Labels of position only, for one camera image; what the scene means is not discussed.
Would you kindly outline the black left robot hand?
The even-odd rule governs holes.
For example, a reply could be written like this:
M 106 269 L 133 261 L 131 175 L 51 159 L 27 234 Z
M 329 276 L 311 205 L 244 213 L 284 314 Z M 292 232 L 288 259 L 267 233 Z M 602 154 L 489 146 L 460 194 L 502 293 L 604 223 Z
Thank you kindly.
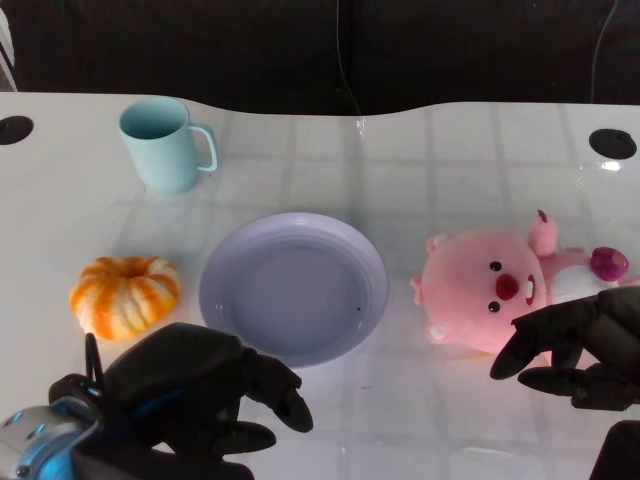
M 73 448 L 77 479 L 250 479 L 225 456 L 275 445 L 267 427 L 241 421 L 240 402 L 268 407 L 290 429 L 313 428 L 301 378 L 232 335 L 174 323 L 74 392 L 97 407 L 98 428 Z

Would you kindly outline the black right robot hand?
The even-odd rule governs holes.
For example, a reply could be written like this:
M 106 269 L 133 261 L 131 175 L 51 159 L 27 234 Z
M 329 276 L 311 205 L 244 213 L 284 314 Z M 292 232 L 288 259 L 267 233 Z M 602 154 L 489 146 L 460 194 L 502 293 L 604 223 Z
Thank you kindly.
M 604 290 L 512 321 L 515 333 L 490 377 L 515 376 L 577 409 L 624 411 L 639 403 L 639 288 Z

